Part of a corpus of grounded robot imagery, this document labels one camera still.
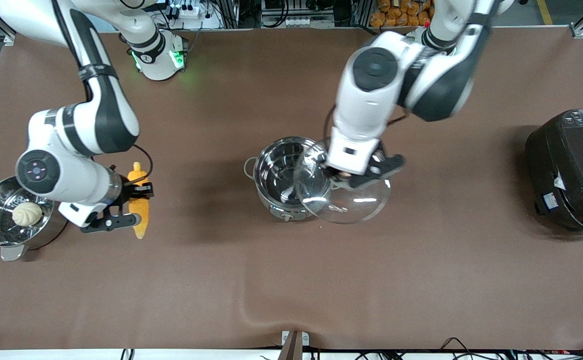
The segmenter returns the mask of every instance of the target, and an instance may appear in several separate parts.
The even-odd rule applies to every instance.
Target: white robot link
[[[75,9],[96,16],[116,28],[131,48],[136,66],[150,80],[166,80],[184,70],[187,41],[157,28],[143,10],[155,0],[72,0]],[[0,16],[18,33],[65,45],[49,0],[0,0]]]
[[[23,35],[68,47],[87,94],[85,102],[31,117],[29,144],[15,166],[18,182],[33,194],[61,202],[61,214],[83,232],[136,225],[139,216],[122,214],[122,205],[130,198],[153,196],[151,183],[136,186],[142,179],[124,178],[91,159],[127,151],[139,136],[138,119],[97,30],[71,0],[36,0],[35,5],[0,0],[0,14]],[[109,213],[113,205],[118,215]]]
[[[451,36],[450,26],[441,24],[455,24],[458,12],[444,9],[455,9],[450,4],[461,3],[465,6],[471,2],[437,0],[431,31],[427,31],[431,39],[449,39],[445,46],[455,45],[453,55],[390,31],[374,37],[351,55],[338,87],[323,164],[333,181],[356,189],[401,170],[404,158],[387,157],[380,142],[396,105],[425,121],[447,119],[463,107],[472,91],[474,71],[490,36],[491,22],[512,1],[474,0],[463,27]],[[434,25],[445,29],[444,36],[432,29]],[[379,151],[381,156],[373,156]]]

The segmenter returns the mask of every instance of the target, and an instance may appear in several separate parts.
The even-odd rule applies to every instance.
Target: brown surface
[[[152,153],[145,239],[72,227],[30,262],[0,260],[0,349],[242,348],[280,331],[330,348],[583,347],[583,235],[539,223],[520,146],[583,107],[583,41],[566,28],[497,29],[454,119],[383,137],[407,158],[367,223],[281,223],[243,161],[289,135],[316,139],[362,30],[203,33],[188,70],[134,71],[104,40]],[[26,38],[0,55],[0,180],[31,114],[81,101],[69,51]],[[122,173],[143,156],[98,157]]]

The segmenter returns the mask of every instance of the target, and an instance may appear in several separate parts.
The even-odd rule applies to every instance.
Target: white label
[[[544,194],[542,199],[545,201],[545,206],[548,210],[559,207],[559,202],[556,201],[556,196],[554,196],[554,193]]]

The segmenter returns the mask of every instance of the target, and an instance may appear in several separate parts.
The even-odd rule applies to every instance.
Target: yellow object
[[[145,175],[147,173],[141,169],[141,163],[136,161],[133,164],[133,170],[127,174],[127,179],[133,182]],[[143,178],[135,184],[143,185],[149,182],[149,178]],[[129,199],[129,212],[140,215],[140,223],[133,227],[133,232],[136,233],[138,239],[142,239],[147,231],[147,225],[150,223],[150,201],[146,198]]]

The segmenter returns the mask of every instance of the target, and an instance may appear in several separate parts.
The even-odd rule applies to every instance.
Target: stainless steel pot
[[[273,216],[284,221],[300,221],[312,216],[296,196],[294,168],[303,151],[315,144],[307,137],[283,137],[269,144],[258,157],[245,161],[245,175],[255,182],[262,205]],[[254,162],[252,174],[248,173],[250,162]]]
[[[31,226],[19,226],[12,212],[19,204],[33,202],[42,208],[42,218]],[[18,260],[27,249],[49,243],[65,227],[66,220],[58,212],[58,203],[27,191],[15,176],[0,182],[0,258],[4,262]]]

